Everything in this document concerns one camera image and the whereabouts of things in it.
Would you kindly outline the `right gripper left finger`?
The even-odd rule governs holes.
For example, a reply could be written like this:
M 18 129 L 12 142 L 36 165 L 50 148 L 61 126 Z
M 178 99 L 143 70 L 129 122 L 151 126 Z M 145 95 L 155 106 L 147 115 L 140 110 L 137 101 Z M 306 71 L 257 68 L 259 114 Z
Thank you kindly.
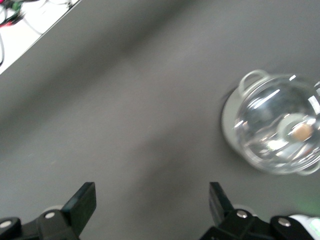
M 60 209 L 49 209 L 22 224 L 18 217 L 0 219 L 2 240 L 78 240 L 97 206 L 94 182 L 85 182 Z

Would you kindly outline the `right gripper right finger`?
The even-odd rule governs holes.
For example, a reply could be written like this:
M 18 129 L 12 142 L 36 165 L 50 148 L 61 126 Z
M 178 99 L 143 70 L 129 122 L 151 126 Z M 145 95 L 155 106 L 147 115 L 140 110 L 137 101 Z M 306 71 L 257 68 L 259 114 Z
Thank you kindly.
M 234 208 L 218 182 L 209 183 L 209 207 L 214 225 L 202 240 L 309 240 L 297 220 L 276 215 L 265 222 L 242 208 Z

